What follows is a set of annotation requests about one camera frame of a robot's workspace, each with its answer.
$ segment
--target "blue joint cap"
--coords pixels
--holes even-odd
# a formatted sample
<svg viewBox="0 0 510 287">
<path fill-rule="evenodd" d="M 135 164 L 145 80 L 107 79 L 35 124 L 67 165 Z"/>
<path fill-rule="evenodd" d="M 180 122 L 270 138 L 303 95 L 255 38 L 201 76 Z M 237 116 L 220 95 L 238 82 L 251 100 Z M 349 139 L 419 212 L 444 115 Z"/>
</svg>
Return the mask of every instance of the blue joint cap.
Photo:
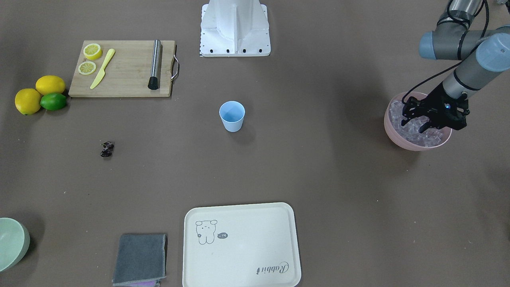
<svg viewBox="0 0 510 287">
<path fill-rule="evenodd" d="M 510 68 L 510 35 L 497 33 L 476 49 L 476 61 L 488 71 L 502 72 Z"/>
<path fill-rule="evenodd" d="M 421 37 L 419 51 L 422 58 L 437 60 L 432 43 L 432 31 L 423 34 Z"/>
</svg>

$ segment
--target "bowl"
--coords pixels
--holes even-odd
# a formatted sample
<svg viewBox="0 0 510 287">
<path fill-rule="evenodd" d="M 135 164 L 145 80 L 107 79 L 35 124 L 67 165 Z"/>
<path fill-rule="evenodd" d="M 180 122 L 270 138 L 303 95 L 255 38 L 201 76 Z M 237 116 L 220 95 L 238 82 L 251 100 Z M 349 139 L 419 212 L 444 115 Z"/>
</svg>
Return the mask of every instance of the bowl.
<svg viewBox="0 0 510 287">
<path fill-rule="evenodd" d="M 23 224 L 12 218 L 0 218 L 0 272 L 16 265 L 29 244 L 29 232 Z"/>
<path fill-rule="evenodd" d="M 444 138 L 444 140 L 441 141 L 441 143 L 439 145 L 433 146 L 433 147 L 422 147 L 422 146 L 416 145 L 416 144 L 408 141 L 407 139 L 403 138 L 401 135 L 398 134 L 398 132 L 395 130 L 395 128 L 393 128 L 393 125 L 391 124 L 391 120 L 390 120 L 390 114 L 389 114 L 391 103 L 396 99 L 402 100 L 402 97 L 404 95 L 405 95 L 405 93 L 403 92 L 403 93 L 400 93 L 397 96 L 395 96 L 393 99 L 391 99 L 390 103 L 388 104 L 388 107 L 386 108 L 386 113 L 384 114 L 384 130 L 386 131 L 386 134 L 388 135 L 390 140 L 403 149 L 406 149 L 409 151 L 416 151 L 416 152 L 428 151 L 428 150 L 435 149 L 437 147 L 444 145 L 451 137 L 452 129 L 449 127 L 444 127 L 441 129 L 441 131 L 445 135 L 445 138 Z M 420 93 L 420 92 L 411 92 L 411 93 L 409 93 L 407 98 L 409 98 L 411 96 L 413 96 L 419 100 L 422 100 L 427 95 L 424 93 Z"/>
</svg>

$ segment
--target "lemon slice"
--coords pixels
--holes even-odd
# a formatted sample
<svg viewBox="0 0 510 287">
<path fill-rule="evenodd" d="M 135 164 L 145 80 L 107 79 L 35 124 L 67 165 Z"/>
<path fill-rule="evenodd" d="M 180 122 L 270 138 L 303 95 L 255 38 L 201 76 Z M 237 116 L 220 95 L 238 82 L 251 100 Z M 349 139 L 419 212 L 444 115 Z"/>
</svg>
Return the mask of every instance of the lemon slice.
<svg viewBox="0 0 510 287">
<path fill-rule="evenodd" d="M 83 55 L 89 60 L 99 59 L 102 54 L 101 46 L 96 43 L 88 44 L 83 48 Z"/>
<path fill-rule="evenodd" d="M 96 64 L 94 62 L 86 61 L 78 66 L 78 73 L 82 75 L 90 75 L 95 72 Z"/>
</svg>

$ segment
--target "cutting board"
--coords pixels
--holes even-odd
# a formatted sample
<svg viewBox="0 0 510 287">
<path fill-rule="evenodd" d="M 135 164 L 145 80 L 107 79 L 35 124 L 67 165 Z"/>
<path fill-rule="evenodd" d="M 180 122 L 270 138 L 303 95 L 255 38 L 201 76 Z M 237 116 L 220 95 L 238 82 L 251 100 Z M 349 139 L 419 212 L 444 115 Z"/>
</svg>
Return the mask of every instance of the cutting board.
<svg viewBox="0 0 510 287">
<path fill-rule="evenodd" d="M 92 60 L 97 69 L 90 75 L 78 73 L 78 66 L 84 61 L 90 61 L 83 55 L 86 45 L 97 43 L 101 46 L 103 55 Z M 152 67 L 152 49 L 154 41 L 84 41 L 78 62 L 74 69 L 70 97 L 109 98 L 109 97 L 169 97 L 172 90 L 172 66 L 175 54 L 175 41 L 161 41 L 163 45 L 161 58 L 161 84 L 157 90 L 147 87 Z M 90 89 L 99 68 L 103 64 L 109 49 L 115 49 L 115 55 L 105 69 L 106 75 L 99 85 Z"/>
</svg>

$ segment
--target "towel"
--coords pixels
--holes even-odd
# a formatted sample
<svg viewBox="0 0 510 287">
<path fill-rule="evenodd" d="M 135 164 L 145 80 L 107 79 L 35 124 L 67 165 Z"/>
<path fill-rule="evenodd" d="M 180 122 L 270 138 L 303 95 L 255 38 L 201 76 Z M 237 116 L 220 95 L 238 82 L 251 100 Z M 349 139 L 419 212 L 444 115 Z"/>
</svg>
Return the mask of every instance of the towel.
<svg viewBox="0 0 510 287">
<path fill-rule="evenodd" d="M 113 286 L 153 287 L 165 278 L 166 234 L 123 234 Z"/>
</svg>

